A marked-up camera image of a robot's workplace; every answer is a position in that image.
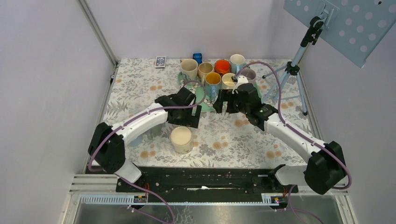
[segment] beige mug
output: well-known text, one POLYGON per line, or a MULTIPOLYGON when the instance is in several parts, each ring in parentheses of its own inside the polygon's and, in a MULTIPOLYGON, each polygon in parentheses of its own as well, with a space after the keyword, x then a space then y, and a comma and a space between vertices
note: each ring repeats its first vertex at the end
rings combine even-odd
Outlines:
POLYGON ((180 154, 189 153, 193 148, 193 136, 189 128, 181 126, 173 129, 170 134, 170 141, 172 142, 175 151, 180 154))
POLYGON ((191 58, 182 59, 182 62, 180 63, 180 67, 184 80, 186 81, 197 80, 197 74, 198 74, 197 61, 191 58))
POLYGON ((235 82, 232 77, 235 76, 234 73, 224 74, 221 78, 221 88, 224 90, 231 90, 235 86, 235 82))
POLYGON ((201 79, 202 85, 205 84, 205 77, 207 74, 214 72, 214 67, 212 64, 205 62, 198 66, 198 77, 201 79))

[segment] orange mug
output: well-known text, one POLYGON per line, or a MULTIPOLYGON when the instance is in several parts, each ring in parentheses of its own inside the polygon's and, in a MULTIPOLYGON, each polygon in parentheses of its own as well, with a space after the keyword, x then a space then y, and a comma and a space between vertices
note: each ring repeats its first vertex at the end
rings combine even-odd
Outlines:
POLYGON ((231 69, 230 63, 224 59, 218 60, 214 64, 214 71, 219 73, 220 76, 229 73, 230 69, 231 69))

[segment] mug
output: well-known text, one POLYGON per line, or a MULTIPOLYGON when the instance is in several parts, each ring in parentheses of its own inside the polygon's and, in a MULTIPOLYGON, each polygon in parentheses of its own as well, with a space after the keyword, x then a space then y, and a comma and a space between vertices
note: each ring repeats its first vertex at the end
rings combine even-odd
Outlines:
POLYGON ((197 74, 198 74, 198 62, 197 61, 195 61, 194 59, 191 59, 191 58, 183 59, 182 62, 180 63, 180 67, 182 70, 184 80, 187 80, 187 81, 197 80, 197 74))
POLYGON ((211 72, 205 78, 205 91, 210 100, 216 100, 221 87, 221 76, 219 73, 211 72))
POLYGON ((173 129, 170 134, 170 141, 172 142, 175 151, 180 154, 189 153, 194 147, 193 136, 190 129, 181 126, 173 129))
POLYGON ((224 90, 231 90, 235 86, 235 82, 232 77, 235 76, 234 73, 227 73, 221 78, 221 88, 224 90))
POLYGON ((231 68, 230 63, 224 59, 218 60, 214 64, 214 71, 217 72, 220 76, 229 73, 230 68, 231 68))
POLYGON ((245 57, 242 55, 238 55, 238 54, 232 55, 230 61, 231 61, 231 72, 234 74, 238 73, 238 71, 240 71, 242 67, 246 65, 245 57))
POLYGON ((253 69, 244 69, 240 71, 240 76, 245 76, 251 84, 256 83, 256 72, 253 69))
POLYGON ((214 72, 212 64, 205 62, 198 66, 198 77, 201 79, 202 85, 205 85, 205 76, 211 72, 214 72))

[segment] gray wall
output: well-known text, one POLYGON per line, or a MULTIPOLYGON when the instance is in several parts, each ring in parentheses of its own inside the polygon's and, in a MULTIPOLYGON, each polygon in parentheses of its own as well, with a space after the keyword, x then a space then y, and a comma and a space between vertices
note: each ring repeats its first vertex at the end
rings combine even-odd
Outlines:
POLYGON ((76 0, 0 5, 0 223, 54 224, 112 67, 76 0))
POLYGON ((306 28, 284 0, 88 0, 118 58, 292 58, 306 28))
POLYGON ((359 69, 323 40, 302 71, 326 141, 343 147, 360 224, 394 223, 396 186, 396 26, 359 69))

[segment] blue cup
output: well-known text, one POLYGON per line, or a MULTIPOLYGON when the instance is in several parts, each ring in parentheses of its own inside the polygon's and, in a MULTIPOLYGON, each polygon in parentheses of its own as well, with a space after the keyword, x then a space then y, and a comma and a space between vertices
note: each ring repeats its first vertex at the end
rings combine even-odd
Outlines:
POLYGON ((205 77, 205 91, 209 100, 217 99, 221 88, 221 76, 217 72, 211 72, 205 77))

